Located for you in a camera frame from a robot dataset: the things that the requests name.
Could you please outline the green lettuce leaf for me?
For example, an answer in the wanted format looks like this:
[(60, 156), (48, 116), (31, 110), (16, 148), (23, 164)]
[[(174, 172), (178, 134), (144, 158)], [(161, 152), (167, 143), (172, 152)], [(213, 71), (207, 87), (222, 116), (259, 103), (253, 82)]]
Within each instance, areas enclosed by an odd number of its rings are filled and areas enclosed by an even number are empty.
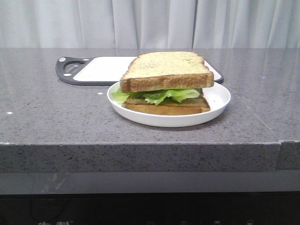
[(124, 93), (119, 88), (112, 93), (112, 99), (119, 104), (163, 105), (180, 104), (186, 99), (202, 98), (202, 89), (172, 89)]

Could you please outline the toast bread slice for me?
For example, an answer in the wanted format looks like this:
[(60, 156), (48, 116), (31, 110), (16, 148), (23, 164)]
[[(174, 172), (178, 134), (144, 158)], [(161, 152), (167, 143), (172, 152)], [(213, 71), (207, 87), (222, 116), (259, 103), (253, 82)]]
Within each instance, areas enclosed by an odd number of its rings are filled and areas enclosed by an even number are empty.
[(156, 115), (190, 115), (210, 111), (205, 97), (186, 99), (184, 103), (168, 103), (163, 105), (121, 104), (124, 108), (141, 113)]
[(151, 52), (134, 59), (120, 79), (124, 93), (210, 88), (214, 74), (195, 52)]

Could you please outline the white round plate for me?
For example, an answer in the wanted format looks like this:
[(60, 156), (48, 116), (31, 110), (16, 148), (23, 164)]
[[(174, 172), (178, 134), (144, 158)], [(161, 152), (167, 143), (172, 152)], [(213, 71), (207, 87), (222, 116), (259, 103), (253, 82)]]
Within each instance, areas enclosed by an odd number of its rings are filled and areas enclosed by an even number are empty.
[(136, 112), (122, 107), (112, 96), (119, 87), (120, 83), (116, 82), (107, 91), (107, 98), (113, 109), (128, 120), (155, 127), (188, 127), (208, 122), (218, 117), (231, 100), (229, 90), (219, 83), (214, 83), (213, 87), (203, 89), (204, 97), (210, 106), (209, 112), (191, 115), (155, 115)]

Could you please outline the white cutting board grey rim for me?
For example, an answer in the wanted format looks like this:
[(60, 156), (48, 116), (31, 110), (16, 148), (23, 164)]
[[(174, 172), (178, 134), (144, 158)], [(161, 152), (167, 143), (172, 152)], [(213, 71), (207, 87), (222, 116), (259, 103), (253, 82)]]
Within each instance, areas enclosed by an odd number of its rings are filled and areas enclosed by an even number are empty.
[(111, 86), (120, 80), (135, 59), (135, 56), (61, 57), (56, 62), (56, 73), (60, 80), (69, 84)]

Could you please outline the grey curtain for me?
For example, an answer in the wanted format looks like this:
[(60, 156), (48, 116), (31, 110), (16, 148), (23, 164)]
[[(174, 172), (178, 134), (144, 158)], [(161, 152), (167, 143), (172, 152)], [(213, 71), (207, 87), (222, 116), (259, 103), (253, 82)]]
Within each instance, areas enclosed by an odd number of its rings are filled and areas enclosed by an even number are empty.
[(299, 48), (297, 0), (3, 0), (3, 48)]

